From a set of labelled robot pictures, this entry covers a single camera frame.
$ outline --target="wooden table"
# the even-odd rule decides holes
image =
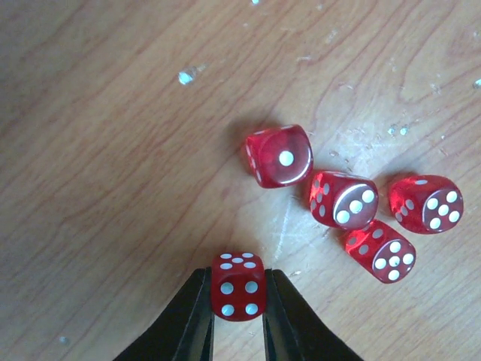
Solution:
[[[197,267],[281,268],[366,360],[480,360],[481,2],[15,0],[0,5],[0,359],[109,360]],[[186,67],[199,71],[183,86]],[[301,124],[316,168],[441,174],[450,232],[384,285],[300,187],[263,190],[244,136]],[[216,320],[214,359],[262,360]]]

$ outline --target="die showing five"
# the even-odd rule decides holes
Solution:
[[[257,182],[279,188],[302,182],[313,170],[306,132],[298,125],[256,132],[245,150]],[[312,179],[310,211],[320,223],[344,229],[346,252],[385,284],[402,280],[413,269],[416,249],[400,233],[375,220],[376,185],[367,178],[338,171],[318,171]],[[393,217],[411,232],[434,234],[454,227],[463,214],[461,191],[437,175],[406,177],[389,189]],[[211,303],[214,313],[229,321],[245,321],[266,307],[264,266],[252,253],[224,253],[213,261]]]

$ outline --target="die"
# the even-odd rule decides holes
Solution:
[[[415,175],[392,184],[389,207],[405,229],[434,234],[458,224],[464,203],[461,191],[448,178]]]
[[[413,269],[416,249],[380,220],[344,235],[346,252],[384,284],[402,280]]]
[[[263,188],[301,182],[313,169],[313,151],[301,126],[291,125],[256,132],[245,143],[249,165]]]
[[[229,321],[252,320],[266,306],[264,265],[252,253],[224,253],[212,263],[210,301],[214,314]]]
[[[339,171],[320,171],[313,177],[310,211],[326,226],[361,229],[374,219],[378,202],[372,180]]]

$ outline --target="red die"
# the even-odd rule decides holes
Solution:
[[[250,168],[263,188],[299,183],[313,168],[313,152],[301,126],[256,132],[247,137],[246,152]]]
[[[416,175],[396,182],[389,190],[389,204],[405,229],[421,234],[451,229],[464,208],[459,188],[439,175]]]
[[[402,280],[416,261],[414,246],[380,220],[344,237],[346,252],[384,284]]]
[[[266,305],[264,265],[252,253],[224,253],[212,263],[210,301],[214,313],[229,321],[247,321]]]
[[[322,224],[360,229],[374,219],[379,197],[376,184],[338,171],[317,173],[310,188],[310,211]]]

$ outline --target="wood grain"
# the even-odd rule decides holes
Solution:
[[[320,5],[0,4],[0,359],[112,359],[194,268],[249,250],[366,360],[479,360],[481,3]],[[386,184],[409,171],[453,179],[462,221],[403,231],[416,267],[379,283],[301,187],[246,173],[243,137],[276,123],[310,132],[317,168],[373,178],[397,230]],[[261,320],[216,320],[214,359],[263,347]]]

